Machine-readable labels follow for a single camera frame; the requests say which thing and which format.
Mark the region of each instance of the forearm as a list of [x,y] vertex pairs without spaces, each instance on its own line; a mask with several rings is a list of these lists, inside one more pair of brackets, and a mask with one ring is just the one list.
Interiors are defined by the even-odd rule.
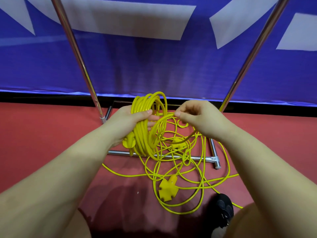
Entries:
[[60,235],[110,146],[106,127],[100,127],[3,192],[0,195],[0,236]]
[[316,185],[236,127],[222,140],[259,210],[283,237],[316,237]]

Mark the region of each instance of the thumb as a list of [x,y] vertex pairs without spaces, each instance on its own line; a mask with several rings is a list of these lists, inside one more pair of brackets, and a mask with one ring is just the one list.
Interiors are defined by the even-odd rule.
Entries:
[[140,122],[142,120],[147,119],[152,114],[152,112],[153,112],[153,110],[150,109],[150,110],[147,110],[147,111],[134,113],[134,114],[131,115],[132,116],[132,120],[135,123]]
[[179,118],[181,121],[184,121],[192,126],[195,124],[195,119],[196,119],[195,115],[191,115],[191,114],[180,112],[180,111],[176,111],[174,115],[175,117]]

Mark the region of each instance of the left hand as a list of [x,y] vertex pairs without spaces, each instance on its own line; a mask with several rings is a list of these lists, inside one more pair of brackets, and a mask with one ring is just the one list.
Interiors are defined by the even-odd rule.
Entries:
[[[101,126],[111,136],[112,146],[117,146],[123,138],[133,131],[137,122],[148,119],[149,121],[159,120],[158,116],[152,115],[152,110],[131,114],[131,105],[118,109],[105,124]],[[151,130],[155,122],[148,122],[148,130]]]

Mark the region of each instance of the yellow cable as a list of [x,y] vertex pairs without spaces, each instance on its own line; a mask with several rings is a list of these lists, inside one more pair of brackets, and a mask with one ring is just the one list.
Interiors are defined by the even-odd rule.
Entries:
[[[160,96],[164,98],[164,104],[160,100]],[[131,106],[131,113],[136,113],[136,112],[142,112],[152,109],[153,114],[157,116],[161,116],[161,118],[156,121],[156,124],[152,127],[151,131],[148,131],[147,129],[147,122],[148,120],[143,120],[140,121],[136,124],[133,133],[135,137],[135,146],[130,149],[130,152],[135,152],[136,154],[139,155],[140,161],[144,165],[144,174],[138,174],[138,175],[122,175],[117,172],[114,172],[110,168],[108,168],[105,164],[102,164],[103,167],[105,167],[107,170],[112,172],[115,175],[118,176],[123,176],[123,177],[139,177],[139,176],[148,176],[149,179],[153,181],[153,190],[154,194],[159,201],[159,203],[162,205],[164,209],[167,211],[173,213],[173,214],[178,214],[178,215],[186,215],[195,212],[201,205],[204,197],[204,190],[211,188],[213,189],[216,193],[219,194],[219,191],[216,190],[216,186],[222,184],[226,179],[236,177],[239,174],[235,175],[230,175],[230,164],[228,160],[227,153],[221,143],[220,146],[224,152],[224,156],[226,158],[226,162],[228,165],[228,172],[225,177],[220,177],[216,179],[210,179],[208,180],[205,177],[205,168],[206,168],[206,137],[203,137],[199,132],[197,132],[195,129],[194,131],[187,137],[177,133],[177,128],[186,128],[188,127],[188,124],[186,125],[181,125],[179,124],[179,120],[177,120],[174,117],[174,113],[167,112],[167,101],[164,93],[162,92],[156,92],[154,94],[148,94],[145,97],[139,97],[137,96],[132,103]],[[166,130],[166,125],[167,123],[175,125],[175,130]],[[165,133],[172,133],[173,136],[170,138],[164,137]],[[198,138],[201,139],[202,142],[202,153],[201,153],[201,158],[198,163],[196,163],[194,160],[191,158],[191,150],[195,146]],[[185,148],[172,148],[171,144],[181,144],[185,143]],[[171,155],[172,158],[170,159],[165,159],[166,155]],[[144,161],[141,156],[147,156],[147,159]],[[151,170],[148,166],[147,163],[149,160],[154,160],[156,161],[156,164],[154,166],[154,169]],[[159,169],[161,166],[161,162],[172,162],[174,166],[167,171],[164,174],[159,173]],[[193,168],[182,171],[182,168],[187,167],[192,165]],[[200,176],[200,181],[194,181],[194,180],[189,180],[184,177],[184,174],[187,174],[189,172],[196,171],[198,172]],[[191,187],[178,187],[179,189],[192,189],[194,190],[194,193],[185,201],[179,203],[179,204],[168,204],[163,202],[158,194],[157,194],[157,188],[156,188],[156,182],[163,180],[166,177],[171,176],[172,174],[176,174],[177,176],[180,176],[182,179],[188,181],[189,183],[195,184],[196,186],[191,186]],[[195,208],[192,210],[189,210],[187,212],[176,212],[170,209],[170,207],[178,207],[181,205],[184,205],[188,203],[190,200],[192,200],[196,194],[200,192],[200,200],[198,204],[196,205]],[[238,208],[243,208],[235,203],[232,203],[234,206]]]

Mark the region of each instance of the yellow plug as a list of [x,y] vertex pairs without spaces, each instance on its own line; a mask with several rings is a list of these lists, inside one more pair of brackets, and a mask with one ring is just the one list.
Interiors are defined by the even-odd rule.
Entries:
[[159,197],[163,202],[172,200],[172,197],[175,197],[178,188],[175,186],[177,181],[177,175],[171,175],[169,180],[163,179],[159,187],[161,188],[158,193]]
[[183,142],[183,143],[180,143],[180,144],[173,144],[173,143],[178,143],[178,142],[181,142],[181,141],[183,141],[183,140],[180,139],[180,138],[177,138],[177,137],[174,138],[173,141],[172,141],[172,144],[171,144],[172,149],[184,149],[184,148],[186,148],[187,147],[186,142]]
[[133,132],[130,132],[125,138],[122,140],[122,145],[125,148],[133,148],[135,146],[135,136]]

